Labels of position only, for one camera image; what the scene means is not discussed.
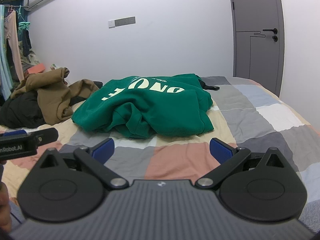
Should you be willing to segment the person's left hand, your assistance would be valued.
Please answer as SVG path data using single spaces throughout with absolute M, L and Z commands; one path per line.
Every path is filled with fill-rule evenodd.
M 0 190 L 0 226 L 5 232 L 11 231 L 12 221 L 10 217 L 11 207 L 9 204 L 9 194 L 6 185 L 1 182 Z

